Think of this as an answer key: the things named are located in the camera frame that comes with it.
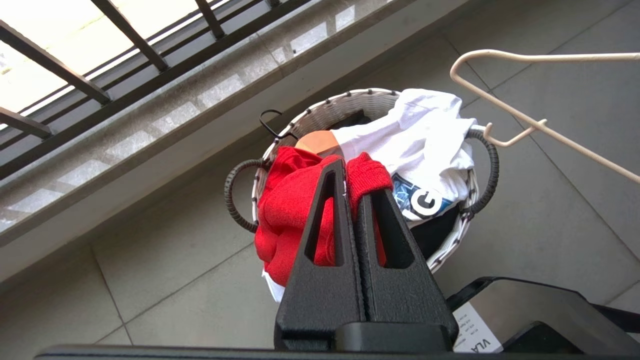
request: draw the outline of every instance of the white plastic hanger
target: white plastic hanger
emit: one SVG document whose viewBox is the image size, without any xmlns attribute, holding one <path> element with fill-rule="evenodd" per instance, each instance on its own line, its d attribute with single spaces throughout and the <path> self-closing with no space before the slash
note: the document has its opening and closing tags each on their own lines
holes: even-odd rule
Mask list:
<svg viewBox="0 0 640 360">
<path fill-rule="evenodd" d="M 506 142 L 502 142 L 499 141 L 495 138 L 493 138 L 491 136 L 491 130 L 493 127 L 492 123 L 488 123 L 486 125 L 486 128 L 484 130 L 484 137 L 487 139 L 487 141 L 489 141 L 490 143 L 496 145 L 496 146 L 500 146 L 500 147 L 509 147 L 517 142 L 519 142 L 520 140 L 522 140 L 525 136 L 530 135 L 531 133 L 533 133 L 534 131 L 538 130 L 541 131 L 549 136 L 551 136 L 552 138 L 556 139 L 557 141 L 571 147 L 572 149 L 575 149 L 576 151 L 578 151 L 579 153 L 591 158 L 593 161 L 598 162 L 608 168 L 610 168 L 611 170 L 626 176 L 627 178 L 637 182 L 640 184 L 640 176 L 634 174 L 633 172 L 621 167 L 618 164 L 615 164 L 605 158 L 603 158 L 602 156 L 596 154 L 595 152 L 587 149 L 586 147 L 580 145 L 577 142 L 574 142 L 573 140 L 563 136 L 562 134 L 558 133 L 557 131 L 553 131 L 551 129 L 549 129 L 546 125 L 547 120 L 546 119 L 542 119 L 540 121 L 536 121 L 533 118 L 527 116 L 526 114 L 522 113 L 521 111 L 518 111 L 517 109 L 515 109 L 514 107 L 510 106 L 509 104 L 506 104 L 504 101 L 501 101 L 500 99 L 494 97 L 493 95 L 489 94 L 488 92 L 485 92 L 484 90 L 480 89 L 479 87 L 473 85 L 472 83 L 468 82 L 467 80 L 464 80 L 463 78 L 460 77 L 460 75 L 458 75 L 457 71 L 458 68 L 464 64 L 465 62 L 467 62 L 468 60 L 474 59 L 474 58 L 481 58 L 481 57 L 489 57 L 489 58 L 500 58 L 500 59 L 506 59 L 506 60 L 513 60 L 513 61 L 518 61 L 518 62 L 526 62 L 526 63 L 541 63 L 541 62 L 546 62 L 546 63 L 567 63 L 567 62 L 582 62 L 582 61 L 588 61 L 588 62 L 596 62 L 596 61 L 640 61 L 640 53 L 620 53 L 620 54 L 573 54 L 573 55 L 519 55 L 519 54 L 512 54 L 512 53 L 507 53 L 505 51 L 499 51 L 499 50 L 476 50 L 476 51 L 471 51 L 469 53 L 463 54 L 462 56 L 460 56 L 458 58 L 458 60 L 456 60 L 456 62 L 453 64 L 453 66 L 451 67 L 451 79 L 453 79 L 453 81 L 457 82 L 458 84 L 464 86 L 465 88 L 468 88 L 469 90 L 473 91 L 474 93 L 478 94 L 479 96 L 481 96 L 483 99 L 486 99 L 487 101 L 490 101 L 491 103 L 493 103 L 494 105 L 498 106 L 499 108 L 503 109 L 504 111 L 512 114 L 514 117 L 528 123 L 530 125 L 530 127 L 528 129 L 526 129 L 525 131 L 521 132 L 519 135 L 517 135 L 516 137 L 514 137 L 513 139 L 506 141 Z"/>
</svg>

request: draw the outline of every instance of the basket handle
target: basket handle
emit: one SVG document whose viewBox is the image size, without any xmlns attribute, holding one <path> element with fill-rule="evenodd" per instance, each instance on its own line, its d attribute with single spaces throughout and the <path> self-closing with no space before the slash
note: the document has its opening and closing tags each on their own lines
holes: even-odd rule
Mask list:
<svg viewBox="0 0 640 360">
<path fill-rule="evenodd" d="M 233 197 L 234 182 L 236 181 L 236 177 L 238 176 L 240 171 L 250 167 L 264 167 L 264 162 L 262 159 L 246 160 L 236 165 L 236 167 L 234 167 L 231 172 L 229 172 L 229 175 L 227 175 L 227 180 L 225 180 L 225 205 L 227 206 L 229 215 L 231 215 L 231 217 L 237 222 L 238 225 L 251 233 L 255 233 L 258 230 L 257 221 L 250 222 L 249 220 L 243 218 L 236 209 Z"/>
<path fill-rule="evenodd" d="M 486 150 L 489 153 L 489 162 L 491 164 L 491 170 L 489 171 L 489 180 L 486 183 L 484 193 L 471 206 L 461 210 L 462 213 L 470 213 L 473 216 L 484 209 L 484 207 L 489 203 L 489 201 L 493 197 L 493 194 L 495 193 L 495 188 L 496 186 L 498 186 L 498 176 L 500 175 L 500 160 L 498 159 L 498 151 L 495 149 L 495 145 L 484 138 L 483 132 L 481 130 L 469 129 L 469 131 L 467 131 L 467 138 L 480 140 L 480 142 L 484 145 L 484 147 L 486 147 Z"/>
</svg>

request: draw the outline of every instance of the tile floor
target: tile floor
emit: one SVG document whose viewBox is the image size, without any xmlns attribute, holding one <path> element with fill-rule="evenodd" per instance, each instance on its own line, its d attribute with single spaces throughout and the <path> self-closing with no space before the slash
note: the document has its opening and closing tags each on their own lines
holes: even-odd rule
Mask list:
<svg viewBox="0 0 640 360">
<path fill-rule="evenodd" d="M 488 1 L 441 34 L 348 88 L 431 88 L 459 94 L 462 115 L 522 130 L 448 78 L 459 53 L 638 51 L 640 0 Z M 580 143 L 640 172 L 636 64 L 521 66 L 472 61 L 471 81 Z M 270 347 L 276 304 L 252 237 L 227 215 L 227 170 L 262 154 L 265 136 L 210 173 L 0 293 L 3 358 L 56 343 Z M 481 183 L 486 156 L 476 152 Z M 446 295 L 483 275 L 564 286 L 592 302 L 640 311 L 640 188 L 542 135 L 500 151 L 497 194 L 436 273 Z M 236 185 L 249 204 L 252 174 Z M 249 215 L 249 207 L 241 211 Z"/>
</svg>

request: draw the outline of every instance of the white t-shirt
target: white t-shirt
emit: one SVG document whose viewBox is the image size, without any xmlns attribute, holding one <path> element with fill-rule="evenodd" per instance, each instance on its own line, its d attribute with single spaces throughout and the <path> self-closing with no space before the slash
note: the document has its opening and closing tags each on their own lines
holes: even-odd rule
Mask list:
<svg viewBox="0 0 640 360">
<path fill-rule="evenodd" d="M 386 116 L 331 130 L 346 161 L 368 152 L 387 168 L 410 227 L 467 198 L 474 161 L 465 136 L 476 120 L 460 118 L 461 104 L 452 94 L 407 89 Z"/>
</svg>

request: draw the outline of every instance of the black hanger hook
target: black hanger hook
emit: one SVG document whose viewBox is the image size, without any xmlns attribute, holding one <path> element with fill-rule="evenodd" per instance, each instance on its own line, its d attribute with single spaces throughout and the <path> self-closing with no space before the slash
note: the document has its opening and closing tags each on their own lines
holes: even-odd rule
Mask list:
<svg viewBox="0 0 640 360">
<path fill-rule="evenodd" d="M 281 113 L 281 112 L 279 112 L 278 110 L 274 110 L 274 109 L 267 109 L 267 110 L 264 110 L 264 111 L 260 114 L 260 117 L 259 117 L 259 119 L 260 119 L 260 123 L 262 124 L 262 126 L 264 126 L 264 128 L 265 128 L 265 129 L 267 129 L 267 131 L 269 131 L 269 132 L 273 135 L 273 137 L 275 137 L 275 138 L 276 138 L 276 139 L 278 139 L 278 140 L 281 140 L 281 139 L 286 138 L 287 136 L 291 136 L 291 137 L 293 137 L 294 139 L 299 140 L 299 139 L 298 139 L 298 137 L 297 137 L 296 135 L 293 135 L 290 131 L 289 131 L 288 133 L 286 133 L 286 134 L 282 135 L 282 136 L 281 136 L 281 135 L 278 135 L 275 131 L 273 131 L 273 129 L 271 129 L 271 128 L 270 128 L 270 127 L 269 127 L 269 126 L 264 122 L 264 120 L 262 119 L 262 116 L 264 116 L 264 114 L 268 114 L 268 113 L 276 113 L 276 114 L 278 114 L 278 116 L 281 116 L 281 115 L 282 115 L 282 113 Z"/>
</svg>

